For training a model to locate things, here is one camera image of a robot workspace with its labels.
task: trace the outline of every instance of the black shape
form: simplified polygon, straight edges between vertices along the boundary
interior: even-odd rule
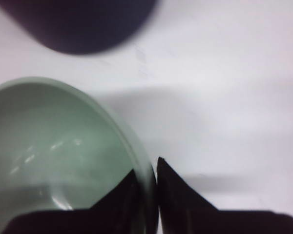
[[[165,162],[157,164],[164,234],[293,234],[293,217],[269,211],[219,211]]]
[[[90,209],[40,211],[12,219],[2,234],[128,234],[141,206],[133,170]]]
[[[108,49],[132,35],[156,0],[0,0],[46,47],[68,54]]]

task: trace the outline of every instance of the ceramic bowl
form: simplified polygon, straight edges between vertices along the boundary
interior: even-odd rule
[[[143,191],[142,233],[155,233],[152,166],[119,117],[52,79],[0,86],[0,231],[23,213],[88,208],[131,169]]]

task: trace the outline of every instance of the white table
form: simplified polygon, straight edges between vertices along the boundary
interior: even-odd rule
[[[219,209],[293,215],[293,0],[162,0],[90,56],[47,49],[0,10],[0,84],[24,76],[110,106],[153,166],[164,157]]]

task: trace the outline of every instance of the dark object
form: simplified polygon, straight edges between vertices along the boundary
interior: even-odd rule
[[[69,54],[108,49],[132,35],[156,0],[0,0],[37,41]]]
[[[293,218],[269,211],[220,211],[159,158],[159,205],[164,234],[293,234]]]
[[[128,234],[141,206],[140,196],[132,170],[90,209],[23,214],[15,217],[2,234]]]

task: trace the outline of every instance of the light green bowl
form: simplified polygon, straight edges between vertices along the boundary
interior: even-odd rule
[[[48,78],[0,86],[0,231],[30,211],[89,208],[131,169],[144,192],[139,232],[153,234],[158,210],[152,166],[115,114]]]

